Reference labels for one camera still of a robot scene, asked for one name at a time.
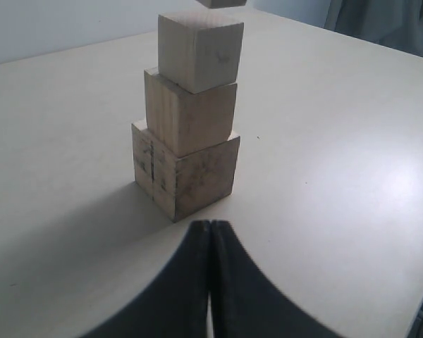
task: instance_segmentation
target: white table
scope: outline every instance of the white table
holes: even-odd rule
[[[246,10],[233,195],[177,225],[133,183],[149,33],[0,65],[0,337],[74,337],[233,223],[275,285],[354,338],[423,297],[423,59]]]

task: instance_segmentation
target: light wooden cube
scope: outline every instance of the light wooden cube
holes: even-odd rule
[[[177,157],[225,142],[232,132],[236,83],[191,94],[152,68],[145,94],[149,130]]]
[[[228,196],[240,147],[236,133],[224,143],[176,157],[147,129],[132,124],[135,180],[174,222]]]
[[[244,6],[247,0],[197,0],[208,8],[225,8]]]
[[[244,24],[215,11],[159,16],[159,72],[196,94],[236,81]]]

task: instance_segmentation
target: wood grain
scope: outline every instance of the wood grain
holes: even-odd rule
[[[236,94],[236,83],[191,94],[157,68],[146,70],[147,126],[177,157],[184,157],[228,139]]]
[[[225,8],[244,6],[247,0],[196,0],[208,8]]]
[[[236,81],[244,24],[215,11],[159,16],[159,72],[196,94]]]
[[[172,221],[231,194],[240,146],[236,133],[182,158],[147,129],[145,120],[132,124],[132,134],[135,180]]]

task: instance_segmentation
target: gray fabric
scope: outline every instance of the gray fabric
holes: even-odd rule
[[[423,0],[332,0],[325,28],[423,56]]]

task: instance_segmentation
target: wall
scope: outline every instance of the wall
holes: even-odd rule
[[[193,0],[0,0],[0,63],[154,30]]]
[[[254,7],[293,20],[323,27],[331,0],[254,0]]]

